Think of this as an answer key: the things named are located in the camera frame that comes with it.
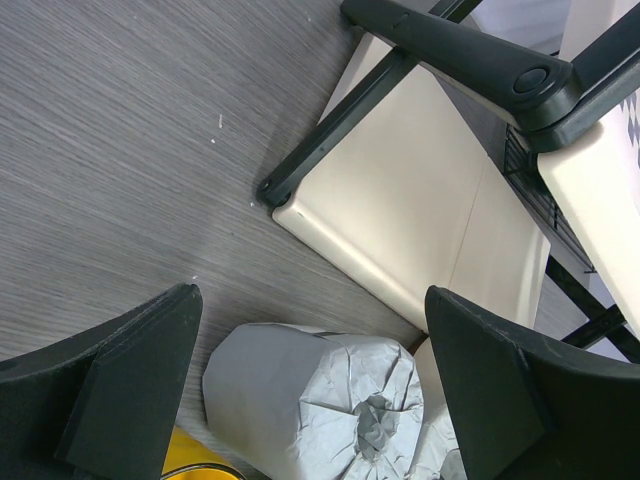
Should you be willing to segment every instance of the yellow container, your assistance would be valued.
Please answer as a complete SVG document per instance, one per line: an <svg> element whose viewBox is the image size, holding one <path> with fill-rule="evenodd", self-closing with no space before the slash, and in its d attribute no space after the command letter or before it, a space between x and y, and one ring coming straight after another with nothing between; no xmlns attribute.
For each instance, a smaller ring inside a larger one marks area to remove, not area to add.
<svg viewBox="0 0 640 480"><path fill-rule="evenodd" d="M229 463L173 427L161 480L245 480Z"/></svg>

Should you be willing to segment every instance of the round button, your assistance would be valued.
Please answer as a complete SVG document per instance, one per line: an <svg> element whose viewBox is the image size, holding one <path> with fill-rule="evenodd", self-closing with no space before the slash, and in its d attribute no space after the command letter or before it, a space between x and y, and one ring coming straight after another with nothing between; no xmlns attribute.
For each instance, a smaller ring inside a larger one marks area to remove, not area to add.
<svg viewBox="0 0 640 480"><path fill-rule="evenodd" d="M516 93L527 93L538 88L547 79L549 74L544 68L534 68L520 75L513 84Z"/></svg>

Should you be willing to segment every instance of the gray wood floor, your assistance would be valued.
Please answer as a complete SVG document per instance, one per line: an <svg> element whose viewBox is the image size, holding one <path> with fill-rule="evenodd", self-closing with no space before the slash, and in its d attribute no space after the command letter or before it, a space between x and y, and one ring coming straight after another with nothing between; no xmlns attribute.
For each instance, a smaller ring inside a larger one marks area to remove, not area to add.
<svg viewBox="0 0 640 480"><path fill-rule="evenodd" d="M2 1L0 360L197 283L178 424L262 478L204 423L200 376L236 325L418 337L253 203L355 47L338 5Z"/></svg>

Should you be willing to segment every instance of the checkered pattern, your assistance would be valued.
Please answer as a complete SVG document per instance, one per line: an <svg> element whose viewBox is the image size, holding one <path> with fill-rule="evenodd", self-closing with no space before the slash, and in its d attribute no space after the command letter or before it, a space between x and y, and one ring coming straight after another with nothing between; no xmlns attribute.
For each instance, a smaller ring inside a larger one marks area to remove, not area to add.
<svg viewBox="0 0 640 480"><path fill-rule="evenodd" d="M638 167L640 167L640 90L633 92L627 97L621 104L622 113L624 113L627 119L627 132L629 133L629 140L633 148L638 154Z"/></svg>

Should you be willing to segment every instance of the wire rack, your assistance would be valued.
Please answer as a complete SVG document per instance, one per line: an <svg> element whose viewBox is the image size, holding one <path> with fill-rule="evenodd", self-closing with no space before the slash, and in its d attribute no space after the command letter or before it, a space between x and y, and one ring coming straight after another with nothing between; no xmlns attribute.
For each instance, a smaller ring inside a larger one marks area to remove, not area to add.
<svg viewBox="0 0 640 480"><path fill-rule="evenodd" d="M585 272L595 273L589 256L580 245L569 222L547 190L538 173L537 155L522 145L513 127L507 127L504 165L502 174L511 187L531 207L530 210L545 224L553 234L584 265Z"/></svg>

